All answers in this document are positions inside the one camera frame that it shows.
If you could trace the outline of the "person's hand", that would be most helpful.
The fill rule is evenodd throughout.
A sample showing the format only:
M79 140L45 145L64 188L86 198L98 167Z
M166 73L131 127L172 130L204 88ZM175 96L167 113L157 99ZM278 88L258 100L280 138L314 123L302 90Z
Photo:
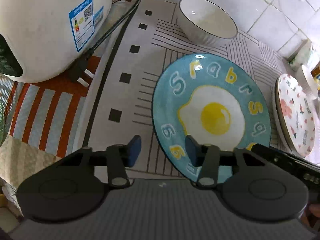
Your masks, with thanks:
M320 205L310 204L304 211L301 221L310 228L319 231Z

